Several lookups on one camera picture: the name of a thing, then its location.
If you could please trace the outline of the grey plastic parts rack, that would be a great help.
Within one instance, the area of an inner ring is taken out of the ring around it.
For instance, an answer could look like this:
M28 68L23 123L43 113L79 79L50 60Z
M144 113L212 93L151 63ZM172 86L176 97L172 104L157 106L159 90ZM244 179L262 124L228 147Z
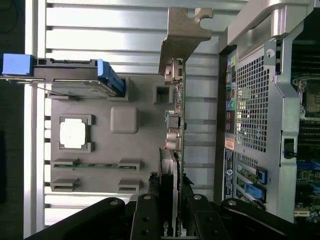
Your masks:
M79 98L51 102L50 187L54 192L138 194L159 170L164 147L170 88L156 75L123 75L124 97ZM82 148L60 144L60 123L81 119L86 125ZM55 164L120 164L133 169L62 168Z

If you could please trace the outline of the green RAM stick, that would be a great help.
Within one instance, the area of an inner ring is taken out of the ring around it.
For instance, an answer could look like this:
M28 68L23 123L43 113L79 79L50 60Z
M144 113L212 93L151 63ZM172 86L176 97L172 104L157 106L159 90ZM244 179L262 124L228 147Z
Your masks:
M73 164L54 164L54 168L97 168L97 169L126 169L126 170L137 170L137 167L134 165L120 165L112 163L80 163L76 162Z

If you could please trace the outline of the silver CPU chip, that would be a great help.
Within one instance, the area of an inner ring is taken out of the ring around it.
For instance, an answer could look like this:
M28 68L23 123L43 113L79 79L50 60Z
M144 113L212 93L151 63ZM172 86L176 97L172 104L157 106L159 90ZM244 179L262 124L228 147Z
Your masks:
M60 123L59 142L67 149L81 149L86 143L86 124L78 118L66 118Z

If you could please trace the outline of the blue expansion slot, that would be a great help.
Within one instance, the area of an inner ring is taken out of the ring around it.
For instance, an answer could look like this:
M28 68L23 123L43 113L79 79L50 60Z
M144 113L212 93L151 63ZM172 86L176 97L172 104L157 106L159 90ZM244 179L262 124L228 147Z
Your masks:
M311 170L320 171L320 162L317 161L297 161L297 171Z

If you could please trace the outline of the open black PC case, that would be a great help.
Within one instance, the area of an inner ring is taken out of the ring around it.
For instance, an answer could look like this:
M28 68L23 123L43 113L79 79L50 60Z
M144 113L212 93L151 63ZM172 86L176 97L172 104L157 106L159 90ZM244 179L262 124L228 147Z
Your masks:
M249 0L219 39L222 198L295 221L300 97L295 40L320 41L320 0Z

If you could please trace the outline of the CPU socket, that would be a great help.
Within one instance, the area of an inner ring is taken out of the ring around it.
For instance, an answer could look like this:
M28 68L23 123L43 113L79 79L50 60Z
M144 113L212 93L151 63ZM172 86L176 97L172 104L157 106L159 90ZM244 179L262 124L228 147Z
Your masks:
M320 78L306 81L302 105L307 117L320 118Z

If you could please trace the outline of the hard disk with blue caddy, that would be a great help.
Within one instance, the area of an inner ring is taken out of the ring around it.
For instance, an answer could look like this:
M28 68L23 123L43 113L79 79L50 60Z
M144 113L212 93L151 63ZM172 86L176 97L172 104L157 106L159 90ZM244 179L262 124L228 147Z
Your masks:
M0 79L39 87L66 98L124 97L126 82L102 59L57 60L28 54L0 54Z

